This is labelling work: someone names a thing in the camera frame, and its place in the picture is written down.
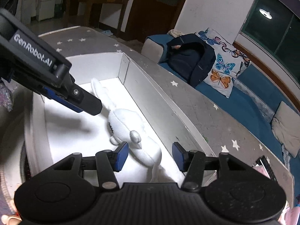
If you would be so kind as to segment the wooden side table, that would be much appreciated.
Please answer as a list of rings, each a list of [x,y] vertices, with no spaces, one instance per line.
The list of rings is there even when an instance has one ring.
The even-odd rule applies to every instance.
[[[70,7],[71,7],[72,0],[66,0],[66,10],[63,16],[64,25],[67,26],[70,20]],[[118,18],[118,24],[115,32],[115,36],[117,38],[121,35],[121,28],[123,25],[123,20],[125,16],[125,11],[127,9],[128,1],[129,0],[74,0],[79,3],[85,3],[85,10],[83,15],[82,24],[85,27],[89,27],[89,20],[92,14],[92,7],[94,4],[102,4],[102,7],[105,7],[107,4],[109,5],[119,5],[121,6],[121,11]]]

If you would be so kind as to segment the grey cushion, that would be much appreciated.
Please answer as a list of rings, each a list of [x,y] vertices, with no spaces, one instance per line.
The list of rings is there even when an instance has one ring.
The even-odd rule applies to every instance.
[[[284,101],[280,105],[271,121],[271,130],[275,138],[285,146],[285,149],[296,158],[299,152],[299,115]]]

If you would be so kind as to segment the dark blue backpack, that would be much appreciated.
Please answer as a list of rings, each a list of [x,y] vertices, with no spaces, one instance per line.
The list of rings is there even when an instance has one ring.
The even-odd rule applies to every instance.
[[[168,64],[193,88],[208,76],[216,61],[214,48],[196,34],[179,36],[166,45],[166,57],[160,63]]]

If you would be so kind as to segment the white plush rabbit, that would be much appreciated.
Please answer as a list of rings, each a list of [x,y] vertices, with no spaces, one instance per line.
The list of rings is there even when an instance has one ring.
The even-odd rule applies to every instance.
[[[132,178],[141,182],[181,184],[183,174],[120,80],[110,79],[105,84],[93,78],[91,88],[108,111],[110,143],[129,144],[130,160],[126,169]]]

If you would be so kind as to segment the butterfly print pillow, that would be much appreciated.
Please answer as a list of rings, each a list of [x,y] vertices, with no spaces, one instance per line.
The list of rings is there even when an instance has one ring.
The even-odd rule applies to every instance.
[[[229,98],[234,80],[250,66],[251,60],[213,29],[207,28],[196,35],[210,45],[216,55],[213,67],[204,82]]]

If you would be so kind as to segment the white refrigerator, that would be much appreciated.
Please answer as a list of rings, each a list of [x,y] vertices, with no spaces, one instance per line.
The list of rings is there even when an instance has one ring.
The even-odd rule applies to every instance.
[[[23,23],[29,24],[32,18],[43,21],[54,17],[56,0],[19,0],[16,17]]]

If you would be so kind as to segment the dark wooden door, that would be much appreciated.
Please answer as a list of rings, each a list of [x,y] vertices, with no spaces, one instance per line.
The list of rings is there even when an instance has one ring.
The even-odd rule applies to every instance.
[[[144,42],[148,36],[166,34],[175,27],[185,1],[133,0],[125,38]]]

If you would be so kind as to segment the green framed window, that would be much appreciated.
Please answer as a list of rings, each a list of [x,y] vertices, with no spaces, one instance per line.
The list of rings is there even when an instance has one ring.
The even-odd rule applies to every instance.
[[[279,0],[256,0],[242,32],[299,80],[299,18]]]

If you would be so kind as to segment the grey cardboard box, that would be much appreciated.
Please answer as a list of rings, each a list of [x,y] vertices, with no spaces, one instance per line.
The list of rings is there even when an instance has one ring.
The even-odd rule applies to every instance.
[[[125,182],[175,181],[184,175],[172,144],[214,152],[187,116],[152,78],[124,53],[69,57],[76,84],[100,99],[100,114],[77,113],[34,92],[25,93],[24,138],[32,175],[68,155],[94,156],[128,141],[130,152],[116,177]]]

